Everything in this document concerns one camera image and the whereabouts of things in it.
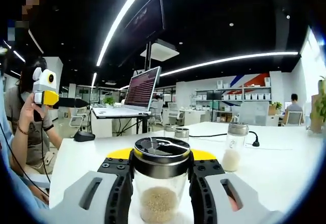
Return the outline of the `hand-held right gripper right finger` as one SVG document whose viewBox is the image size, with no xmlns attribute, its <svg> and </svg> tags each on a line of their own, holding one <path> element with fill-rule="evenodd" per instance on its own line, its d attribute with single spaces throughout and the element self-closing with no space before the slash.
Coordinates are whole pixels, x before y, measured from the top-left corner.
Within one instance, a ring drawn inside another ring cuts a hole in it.
<svg viewBox="0 0 326 224">
<path fill-rule="evenodd" d="M 259 202 L 258 192 L 235 174 L 225 173 L 207 152 L 192 150 L 188 179 L 195 223 L 280 223 L 280 211 Z"/>
</svg>

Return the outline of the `person's left hand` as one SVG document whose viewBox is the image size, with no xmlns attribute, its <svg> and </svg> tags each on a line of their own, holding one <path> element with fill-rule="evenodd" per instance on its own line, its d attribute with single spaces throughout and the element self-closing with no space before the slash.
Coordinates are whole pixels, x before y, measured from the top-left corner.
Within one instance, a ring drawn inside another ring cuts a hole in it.
<svg viewBox="0 0 326 224">
<path fill-rule="evenodd" d="M 19 117 L 19 128 L 20 130 L 27 134 L 29 130 L 29 125 L 34 121 L 34 111 L 43 119 L 47 113 L 47 107 L 41 108 L 34 102 L 34 94 L 31 93 L 26 99 Z"/>
</svg>

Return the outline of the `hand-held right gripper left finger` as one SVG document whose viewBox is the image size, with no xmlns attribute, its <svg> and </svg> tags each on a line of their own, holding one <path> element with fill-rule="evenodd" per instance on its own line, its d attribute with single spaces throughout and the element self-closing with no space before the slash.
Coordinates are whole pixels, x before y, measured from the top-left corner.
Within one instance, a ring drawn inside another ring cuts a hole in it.
<svg viewBox="0 0 326 224">
<path fill-rule="evenodd" d="M 128 223 L 133 194 L 134 150 L 120 158 L 106 158 L 69 186 L 49 211 L 50 223 Z"/>
</svg>

